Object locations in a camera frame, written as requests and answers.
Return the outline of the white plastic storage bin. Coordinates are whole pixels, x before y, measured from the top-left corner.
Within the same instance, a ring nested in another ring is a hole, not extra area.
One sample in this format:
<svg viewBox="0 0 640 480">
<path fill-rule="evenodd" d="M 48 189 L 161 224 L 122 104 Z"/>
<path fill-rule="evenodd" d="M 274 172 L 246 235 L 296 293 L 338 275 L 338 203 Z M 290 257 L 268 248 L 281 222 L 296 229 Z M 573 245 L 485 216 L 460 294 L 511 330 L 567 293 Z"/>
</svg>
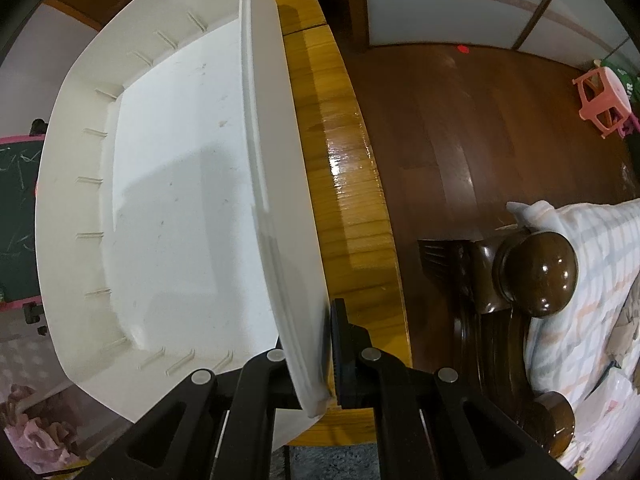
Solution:
<svg viewBox="0 0 640 480">
<path fill-rule="evenodd" d="M 55 100 L 36 256 L 64 373 L 137 420 L 194 370 L 281 347 L 326 411 L 329 299 L 274 0 L 134 0 Z"/>
</svg>

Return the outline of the grey fluffy rug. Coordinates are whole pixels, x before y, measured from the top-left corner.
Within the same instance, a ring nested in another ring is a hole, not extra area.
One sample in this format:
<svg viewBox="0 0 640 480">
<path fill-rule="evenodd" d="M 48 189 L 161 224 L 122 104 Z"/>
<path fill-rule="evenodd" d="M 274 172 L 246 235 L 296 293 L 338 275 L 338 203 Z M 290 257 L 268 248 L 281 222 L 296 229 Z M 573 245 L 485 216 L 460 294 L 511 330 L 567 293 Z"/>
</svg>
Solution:
<svg viewBox="0 0 640 480">
<path fill-rule="evenodd" d="M 347 446 L 285 445 L 271 454 L 270 479 L 380 480 L 374 443 Z"/>
</svg>

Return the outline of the checked white blanket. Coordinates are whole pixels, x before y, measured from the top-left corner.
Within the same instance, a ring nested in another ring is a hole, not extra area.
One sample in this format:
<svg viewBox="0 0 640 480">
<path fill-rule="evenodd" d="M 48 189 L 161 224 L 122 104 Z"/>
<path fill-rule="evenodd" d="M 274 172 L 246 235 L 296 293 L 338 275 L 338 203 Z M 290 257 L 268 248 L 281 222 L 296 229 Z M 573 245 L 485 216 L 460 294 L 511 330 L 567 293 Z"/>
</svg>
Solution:
<svg viewBox="0 0 640 480">
<path fill-rule="evenodd" d="M 519 226 L 552 231 L 577 255 L 574 295 L 559 313 L 530 324 L 527 377 L 536 390 L 567 398 L 575 434 L 559 462 L 579 479 L 597 479 L 639 421 L 639 203 L 555 208 L 506 205 Z"/>
</svg>

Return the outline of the pink plastic stool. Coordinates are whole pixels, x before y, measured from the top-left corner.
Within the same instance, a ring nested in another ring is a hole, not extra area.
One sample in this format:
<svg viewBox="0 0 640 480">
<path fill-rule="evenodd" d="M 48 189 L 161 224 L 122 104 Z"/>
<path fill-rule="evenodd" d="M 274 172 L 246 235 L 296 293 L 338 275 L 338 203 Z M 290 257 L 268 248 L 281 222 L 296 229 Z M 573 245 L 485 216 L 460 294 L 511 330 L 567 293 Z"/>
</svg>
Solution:
<svg viewBox="0 0 640 480">
<path fill-rule="evenodd" d="M 623 139 L 639 131 L 626 87 L 612 68 L 600 66 L 572 80 L 580 99 L 578 115 L 591 122 L 606 139 L 617 132 Z"/>
</svg>

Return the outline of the sliding wardrobe door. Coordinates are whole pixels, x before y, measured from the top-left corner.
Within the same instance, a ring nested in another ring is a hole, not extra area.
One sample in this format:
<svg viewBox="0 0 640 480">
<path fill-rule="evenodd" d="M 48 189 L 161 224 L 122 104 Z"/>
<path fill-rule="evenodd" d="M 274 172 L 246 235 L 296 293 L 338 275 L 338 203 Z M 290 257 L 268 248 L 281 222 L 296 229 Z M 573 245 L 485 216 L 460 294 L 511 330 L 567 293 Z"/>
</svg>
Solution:
<svg viewBox="0 0 640 480">
<path fill-rule="evenodd" d="M 367 9 L 374 46 L 474 44 L 639 70 L 639 50 L 605 0 L 367 0 Z"/>
</svg>

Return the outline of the dark wooden bed post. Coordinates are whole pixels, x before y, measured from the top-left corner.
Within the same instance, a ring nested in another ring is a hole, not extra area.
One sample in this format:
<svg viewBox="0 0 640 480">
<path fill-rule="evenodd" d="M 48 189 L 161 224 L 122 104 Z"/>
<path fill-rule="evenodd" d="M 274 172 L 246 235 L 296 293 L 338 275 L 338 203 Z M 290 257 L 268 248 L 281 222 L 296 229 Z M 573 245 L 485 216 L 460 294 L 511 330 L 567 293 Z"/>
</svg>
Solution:
<svg viewBox="0 0 640 480">
<path fill-rule="evenodd" d="M 573 246 L 559 233 L 526 228 L 418 246 L 424 273 L 447 297 L 466 381 L 560 457 L 574 436 L 574 411 L 564 394 L 533 385 L 525 346 L 534 322 L 563 311 L 574 296 Z"/>
</svg>

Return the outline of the green chalkboard pink frame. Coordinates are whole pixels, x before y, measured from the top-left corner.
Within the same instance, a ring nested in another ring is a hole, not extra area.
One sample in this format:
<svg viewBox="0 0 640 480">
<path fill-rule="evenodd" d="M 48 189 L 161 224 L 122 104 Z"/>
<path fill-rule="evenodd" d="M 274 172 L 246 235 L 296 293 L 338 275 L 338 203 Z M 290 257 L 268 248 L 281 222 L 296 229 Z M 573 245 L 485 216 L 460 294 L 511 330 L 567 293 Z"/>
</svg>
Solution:
<svg viewBox="0 0 640 480">
<path fill-rule="evenodd" d="M 1 310 L 40 302 L 35 204 L 44 136 L 1 139 Z"/>
</svg>

